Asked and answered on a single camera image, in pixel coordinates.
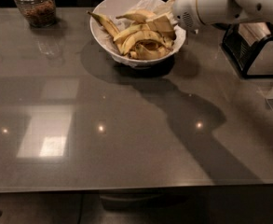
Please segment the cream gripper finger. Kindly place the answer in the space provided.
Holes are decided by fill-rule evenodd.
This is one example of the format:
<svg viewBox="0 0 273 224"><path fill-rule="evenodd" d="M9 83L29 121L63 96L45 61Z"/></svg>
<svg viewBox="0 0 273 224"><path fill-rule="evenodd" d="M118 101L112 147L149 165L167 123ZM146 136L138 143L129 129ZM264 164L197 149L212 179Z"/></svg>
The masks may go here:
<svg viewBox="0 0 273 224"><path fill-rule="evenodd" d="M175 1L175 0L168 0L168 1L166 2L166 5L170 7L170 6L174 3L174 1Z"/></svg>
<svg viewBox="0 0 273 224"><path fill-rule="evenodd" d="M167 33L174 31L171 21L166 13L150 17L145 22L153 31Z"/></svg>

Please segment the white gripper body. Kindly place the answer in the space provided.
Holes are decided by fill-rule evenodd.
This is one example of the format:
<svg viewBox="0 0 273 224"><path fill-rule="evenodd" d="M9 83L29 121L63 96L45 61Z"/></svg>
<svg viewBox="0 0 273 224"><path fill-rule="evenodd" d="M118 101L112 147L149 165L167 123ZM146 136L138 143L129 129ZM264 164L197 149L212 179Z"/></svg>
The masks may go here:
<svg viewBox="0 0 273 224"><path fill-rule="evenodd" d="M243 9L235 0L175 0L172 14L186 31L197 30L202 25L233 24L243 20Z"/></svg>

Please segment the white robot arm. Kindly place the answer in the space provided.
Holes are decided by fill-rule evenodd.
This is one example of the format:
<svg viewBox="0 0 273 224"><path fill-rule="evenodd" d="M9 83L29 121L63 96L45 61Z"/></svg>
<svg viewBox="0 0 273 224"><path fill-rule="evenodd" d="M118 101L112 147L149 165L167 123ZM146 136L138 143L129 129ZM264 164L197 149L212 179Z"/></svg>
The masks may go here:
<svg viewBox="0 0 273 224"><path fill-rule="evenodd" d="M170 0L154 12L169 12L172 21L186 31L217 23L273 24L273 0Z"/></svg>

